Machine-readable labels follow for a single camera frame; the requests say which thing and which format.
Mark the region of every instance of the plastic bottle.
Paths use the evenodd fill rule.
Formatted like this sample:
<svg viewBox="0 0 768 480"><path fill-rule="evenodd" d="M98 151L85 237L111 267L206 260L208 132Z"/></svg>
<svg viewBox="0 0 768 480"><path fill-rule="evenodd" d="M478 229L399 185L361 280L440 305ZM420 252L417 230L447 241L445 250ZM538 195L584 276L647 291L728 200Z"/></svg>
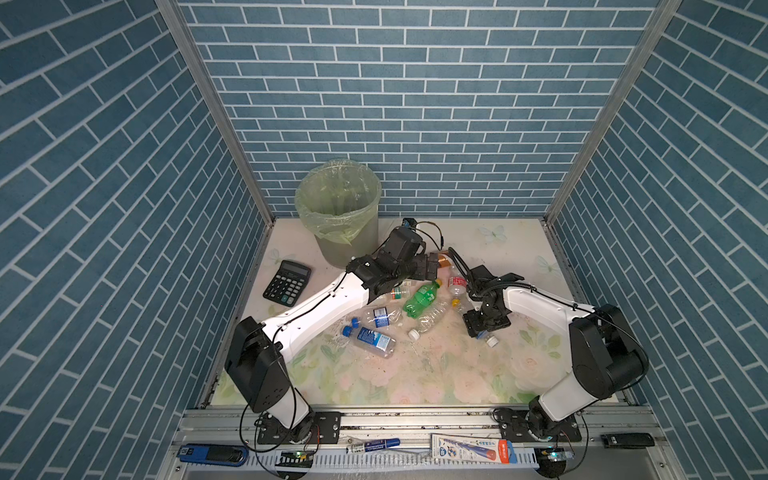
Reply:
<svg viewBox="0 0 768 480"><path fill-rule="evenodd" d="M408 336L411 337L411 340L415 342L423 333L431 330L432 327L445 316L445 312L447 312L449 308L451 308L451 306L448 302L438 300L429 306L428 309L424 310L424 313L419 317L416 328L408 331Z"/></svg>
<svg viewBox="0 0 768 480"><path fill-rule="evenodd" d="M490 333L488 330L483 330L482 332L478 333L476 338L478 340L484 340L485 343L487 343L491 348L498 345L498 339L496 338L496 335Z"/></svg>
<svg viewBox="0 0 768 480"><path fill-rule="evenodd" d="M462 295L451 300L451 306L453 306L453 309L456 310L456 312L458 312L458 314L461 316L464 316L465 313L467 313L469 310L472 310L472 305L466 295ZM478 333L476 338L478 340L484 340L485 343L487 343L491 348L498 345L498 338L496 338L496 335L490 333L488 330L483 330L482 332Z"/></svg>
<svg viewBox="0 0 768 480"><path fill-rule="evenodd" d="M387 303L405 301L413 294L413 287L415 286L414 280L403 280L398 286L392 289L389 293L385 293L371 303L369 306L381 306Z"/></svg>
<svg viewBox="0 0 768 480"><path fill-rule="evenodd" d="M467 280L455 266L451 267L451 276L448 278L448 293L451 296L461 296L467 293Z"/></svg>
<svg viewBox="0 0 768 480"><path fill-rule="evenodd" d="M374 332L364 326L345 326L342 335L349 337L349 340L361 349L384 358L389 358L392 355L397 343L391 336Z"/></svg>
<svg viewBox="0 0 768 480"><path fill-rule="evenodd" d="M352 327L357 327L359 324L374 329L374 328L386 328L387 326L394 325L402 315L400 308L387 308L381 306L379 308L367 308L362 313L352 318Z"/></svg>
<svg viewBox="0 0 768 480"><path fill-rule="evenodd" d="M402 306L402 309L405 310L409 317L418 318L424 309L435 301L437 289L440 288L441 285L442 281L440 281L440 279L433 280L426 285L421 285L411 299Z"/></svg>
<svg viewBox="0 0 768 480"><path fill-rule="evenodd" d="M472 304L469 302L469 297L466 295L455 296L453 300L451 300L451 306L461 316L464 316L464 314L467 313L469 310L475 309L472 306Z"/></svg>

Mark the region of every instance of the marker pen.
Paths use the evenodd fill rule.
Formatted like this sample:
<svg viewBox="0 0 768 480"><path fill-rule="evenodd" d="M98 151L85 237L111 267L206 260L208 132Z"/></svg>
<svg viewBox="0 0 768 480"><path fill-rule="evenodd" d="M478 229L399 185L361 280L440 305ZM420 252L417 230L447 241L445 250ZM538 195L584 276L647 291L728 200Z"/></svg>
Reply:
<svg viewBox="0 0 768 480"><path fill-rule="evenodd" d="M400 445L400 439L371 440L370 442L354 443L346 448L347 453L374 452Z"/></svg>

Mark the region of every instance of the butterfly pattern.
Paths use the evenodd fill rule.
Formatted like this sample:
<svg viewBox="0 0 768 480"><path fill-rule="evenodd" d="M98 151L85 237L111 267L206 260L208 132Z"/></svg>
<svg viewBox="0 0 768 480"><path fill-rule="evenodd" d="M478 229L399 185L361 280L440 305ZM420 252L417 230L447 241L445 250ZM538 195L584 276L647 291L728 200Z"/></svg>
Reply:
<svg viewBox="0 0 768 480"><path fill-rule="evenodd" d="M493 230L489 230L485 227L480 227L478 228L478 231L481 234L485 235L486 243L493 243L493 242L504 243L507 241L507 236L504 235L504 227L501 225L498 225Z"/></svg>
<svg viewBox="0 0 768 480"><path fill-rule="evenodd" d="M538 265L538 271L541 273L546 273L548 275L562 275L557 262L549 263L547 259L541 255L536 256L536 264Z"/></svg>

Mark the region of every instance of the green plastic bottle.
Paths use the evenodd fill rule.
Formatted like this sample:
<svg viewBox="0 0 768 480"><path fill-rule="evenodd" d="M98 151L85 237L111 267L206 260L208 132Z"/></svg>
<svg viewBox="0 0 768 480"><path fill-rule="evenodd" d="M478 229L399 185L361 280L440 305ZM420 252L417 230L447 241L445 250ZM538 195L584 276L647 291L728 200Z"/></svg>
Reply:
<svg viewBox="0 0 768 480"><path fill-rule="evenodd" d="M437 289L440 288L442 282L440 280L433 280L432 283L422 285L416 290L416 293L402 306L406 314L411 318L419 318L424 309L435 301L437 296Z"/></svg>

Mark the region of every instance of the metal rail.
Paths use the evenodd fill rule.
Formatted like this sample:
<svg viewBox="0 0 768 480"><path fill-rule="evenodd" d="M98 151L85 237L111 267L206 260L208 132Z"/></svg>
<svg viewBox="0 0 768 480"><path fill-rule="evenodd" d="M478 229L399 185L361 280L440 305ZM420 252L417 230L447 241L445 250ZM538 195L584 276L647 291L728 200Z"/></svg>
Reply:
<svg viewBox="0 0 768 480"><path fill-rule="evenodd" d="M243 145L237 138L230 116L221 103L221 98L216 91L214 81L211 80L203 58L200 56L200 51L197 50L197 44L194 38L192 38L192 32L189 25L187 25L187 21L184 19L184 14L181 12L177 0L156 0L155 3L160 10L160 15L165 20L165 24L168 26L170 35L176 41L176 46L179 48L181 56L184 57L184 61L190 69L195 85L200 90L200 94L203 95L203 100L205 100L205 104L208 106L210 115L213 117L214 122L216 122L221 137L224 139L224 143L227 144L237 170L243 177L243 181L245 181L253 201L256 203L262 217L264 217L266 224L272 226L275 216L272 214L270 205L266 202L263 192L259 187L259 182L253 174L253 168L251 168L248 162Z"/></svg>
<svg viewBox="0 0 768 480"><path fill-rule="evenodd" d="M597 120L594 121L592 130L587 134L587 138L584 139L581 150L576 155L571 169L565 175L560 190L555 194L552 203L549 204L547 212L544 214L544 219L547 222L554 222L565 206L565 202L568 201L568 197L576 187L578 179L592 160L592 155L598 149L600 142L603 141L603 137L608 132L608 128L616 117L616 113L619 112L624 99L632 89L632 85L634 85L637 77L640 76L645 62L650 58L651 52L656 48L661 34L664 33L681 2L682 0L660 0L659 5L651 14L643 35L637 42L637 46L632 49L624 70L619 75L618 80L616 80L616 85L608 96L605 106L600 110Z"/></svg>

